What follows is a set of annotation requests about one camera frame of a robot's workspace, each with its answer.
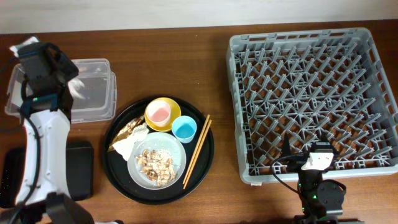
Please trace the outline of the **light blue cup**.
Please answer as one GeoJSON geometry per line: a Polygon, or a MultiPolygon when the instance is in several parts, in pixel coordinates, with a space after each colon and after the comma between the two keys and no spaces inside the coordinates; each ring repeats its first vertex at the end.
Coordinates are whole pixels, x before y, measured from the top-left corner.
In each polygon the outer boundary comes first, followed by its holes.
{"type": "Polygon", "coordinates": [[[190,143],[197,131],[197,123],[190,116],[179,116],[172,123],[173,135],[184,144],[190,143]]]}

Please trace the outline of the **gold foil wrapper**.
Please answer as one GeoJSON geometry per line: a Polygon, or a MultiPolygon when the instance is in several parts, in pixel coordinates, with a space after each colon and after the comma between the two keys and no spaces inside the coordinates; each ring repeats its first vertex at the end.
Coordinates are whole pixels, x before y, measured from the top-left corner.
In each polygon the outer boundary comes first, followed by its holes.
{"type": "Polygon", "coordinates": [[[109,145],[108,152],[114,151],[113,144],[126,139],[128,136],[130,136],[137,126],[141,125],[144,122],[144,115],[140,115],[139,117],[134,118],[130,122],[128,122],[114,137],[114,139],[111,141],[111,144],[109,145]]]}

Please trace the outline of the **white napkin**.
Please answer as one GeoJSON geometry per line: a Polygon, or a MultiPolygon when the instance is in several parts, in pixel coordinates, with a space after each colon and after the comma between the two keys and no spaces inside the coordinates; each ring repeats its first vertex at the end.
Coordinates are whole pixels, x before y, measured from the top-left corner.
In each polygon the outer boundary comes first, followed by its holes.
{"type": "Polygon", "coordinates": [[[122,155],[125,161],[128,161],[135,143],[143,141],[149,133],[147,123],[138,125],[132,130],[132,133],[126,138],[117,141],[112,145],[117,153],[122,155]]]}

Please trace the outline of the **yellow bowl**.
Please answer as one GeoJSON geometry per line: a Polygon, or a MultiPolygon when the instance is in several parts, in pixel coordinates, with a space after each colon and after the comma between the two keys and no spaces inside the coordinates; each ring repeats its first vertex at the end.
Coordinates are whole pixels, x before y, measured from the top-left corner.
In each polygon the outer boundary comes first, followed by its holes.
{"type": "Polygon", "coordinates": [[[161,98],[156,98],[154,100],[164,100],[166,101],[170,107],[171,107],[171,119],[168,125],[164,126],[164,127],[157,127],[156,125],[152,124],[150,121],[146,120],[146,115],[144,113],[144,118],[145,121],[147,123],[147,125],[153,129],[154,131],[159,131],[159,132],[167,132],[170,131],[172,129],[172,123],[173,121],[178,118],[179,116],[181,116],[182,112],[181,109],[179,107],[179,105],[177,104],[176,101],[172,100],[171,98],[166,98],[166,97],[161,97],[161,98]]]}

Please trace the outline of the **pink cup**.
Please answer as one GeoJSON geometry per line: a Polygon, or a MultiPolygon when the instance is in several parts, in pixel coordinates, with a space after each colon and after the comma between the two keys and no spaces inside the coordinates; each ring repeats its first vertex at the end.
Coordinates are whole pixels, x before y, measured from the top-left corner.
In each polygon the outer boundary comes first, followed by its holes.
{"type": "Polygon", "coordinates": [[[171,107],[164,100],[154,100],[147,105],[146,120],[157,127],[164,127],[171,119],[171,107]]]}

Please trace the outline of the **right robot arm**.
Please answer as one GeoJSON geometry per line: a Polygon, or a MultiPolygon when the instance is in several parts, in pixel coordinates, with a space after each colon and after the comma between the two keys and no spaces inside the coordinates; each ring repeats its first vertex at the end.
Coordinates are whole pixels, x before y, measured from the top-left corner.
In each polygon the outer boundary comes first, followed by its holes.
{"type": "Polygon", "coordinates": [[[319,141],[311,143],[309,150],[297,154],[292,154],[289,137],[284,136],[281,155],[271,163],[270,168],[277,162],[286,161],[287,171],[298,174],[297,188],[293,189],[272,171],[282,185],[300,198],[303,214],[294,216],[294,223],[341,223],[338,217],[343,214],[346,186],[323,178],[339,156],[325,133],[319,141]]]}

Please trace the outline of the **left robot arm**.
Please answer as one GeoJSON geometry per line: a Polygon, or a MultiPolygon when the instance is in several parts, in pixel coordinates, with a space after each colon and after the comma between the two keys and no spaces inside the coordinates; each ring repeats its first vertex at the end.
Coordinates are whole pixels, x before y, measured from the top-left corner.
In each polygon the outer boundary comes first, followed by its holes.
{"type": "Polygon", "coordinates": [[[55,45],[32,36],[10,48],[24,69],[19,114],[27,136],[24,175],[15,207],[1,212],[1,223],[93,223],[71,199],[66,145],[73,95],[69,81],[76,65],[55,45]]]}

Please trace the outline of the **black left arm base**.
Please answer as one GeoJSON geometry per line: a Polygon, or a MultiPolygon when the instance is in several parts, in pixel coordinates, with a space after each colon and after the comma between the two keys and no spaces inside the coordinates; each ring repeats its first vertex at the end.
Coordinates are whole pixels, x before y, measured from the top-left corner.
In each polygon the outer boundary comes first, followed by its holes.
{"type": "MultiPolygon", "coordinates": [[[[16,147],[7,152],[1,180],[1,208],[12,208],[15,205],[24,164],[24,147],[16,147]]],[[[67,143],[66,177],[72,200],[85,200],[93,195],[93,147],[90,142],[67,143]]]]}

